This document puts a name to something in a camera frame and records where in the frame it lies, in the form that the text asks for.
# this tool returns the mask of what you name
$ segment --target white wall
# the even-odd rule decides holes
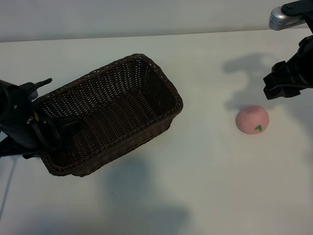
[[[267,29],[271,10],[286,3],[288,0],[1,0],[0,41]]]

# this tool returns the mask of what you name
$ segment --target pink ball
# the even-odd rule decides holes
[[[236,124],[242,132],[253,135],[266,130],[269,123],[267,111],[257,105],[241,110],[236,116]]]

